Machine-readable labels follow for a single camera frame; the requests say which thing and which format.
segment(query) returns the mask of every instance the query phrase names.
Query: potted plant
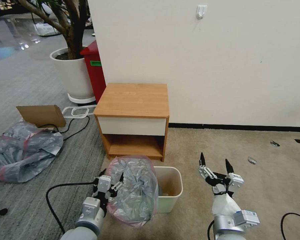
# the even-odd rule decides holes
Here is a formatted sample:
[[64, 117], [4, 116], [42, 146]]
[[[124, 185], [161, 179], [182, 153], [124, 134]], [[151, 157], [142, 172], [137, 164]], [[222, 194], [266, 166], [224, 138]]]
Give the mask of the potted plant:
[[[19, 0], [29, 11], [41, 17], [64, 37], [67, 48], [50, 54], [68, 92], [75, 103], [95, 100], [84, 58], [80, 55], [87, 20], [86, 0]], [[49, 18], [42, 6], [48, 6], [58, 22]]]

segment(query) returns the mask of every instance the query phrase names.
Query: soil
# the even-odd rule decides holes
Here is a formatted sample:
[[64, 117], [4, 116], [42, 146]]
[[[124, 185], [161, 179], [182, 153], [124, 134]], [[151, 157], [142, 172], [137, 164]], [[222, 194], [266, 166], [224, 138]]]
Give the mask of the soil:
[[63, 53], [55, 57], [58, 60], [69, 60], [68, 53]]

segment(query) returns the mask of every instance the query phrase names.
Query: trash can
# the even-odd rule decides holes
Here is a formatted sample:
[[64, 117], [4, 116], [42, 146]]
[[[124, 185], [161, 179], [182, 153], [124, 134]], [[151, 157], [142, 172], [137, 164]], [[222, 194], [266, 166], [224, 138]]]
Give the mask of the trash can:
[[183, 192], [181, 174], [174, 167], [155, 166], [158, 186], [162, 190], [159, 195], [157, 213], [169, 213]]
[[93, 93], [98, 103], [106, 88], [106, 82], [104, 81], [97, 41], [92, 42], [88, 47], [83, 49], [80, 54], [84, 56]]

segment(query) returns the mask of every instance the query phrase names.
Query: white drawer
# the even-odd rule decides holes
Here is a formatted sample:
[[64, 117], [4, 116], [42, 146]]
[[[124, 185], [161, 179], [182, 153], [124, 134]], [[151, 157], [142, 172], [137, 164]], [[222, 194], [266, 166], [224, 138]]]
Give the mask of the white drawer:
[[164, 136], [165, 118], [98, 117], [103, 134]]

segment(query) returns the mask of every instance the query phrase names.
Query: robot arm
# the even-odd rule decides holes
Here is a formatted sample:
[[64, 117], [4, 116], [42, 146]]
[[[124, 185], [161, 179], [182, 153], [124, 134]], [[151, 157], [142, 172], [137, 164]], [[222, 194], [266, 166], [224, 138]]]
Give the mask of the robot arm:
[[111, 184], [111, 177], [102, 175], [95, 178], [94, 194], [87, 197], [82, 204], [82, 214], [75, 224], [75, 229], [68, 230], [61, 240], [97, 240], [107, 213], [108, 198], [116, 197], [118, 189], [123, 185], [123, 174], [119, 182]]
[[244, 183], [242, 177], [234, 173], [233, 167], [226, 159], [226, 169], [228, 175], [212, 172], [206, 167], [203, 153], [199, 160], [198, 171], [205, 181], [212, 186], [215, 195], [213, 202], [214, 239], [241, 240], [242, 235], [249, 227], [257, 226], [260, 221], [253, 211], [241, 210], [232, 199], [232, 195]]

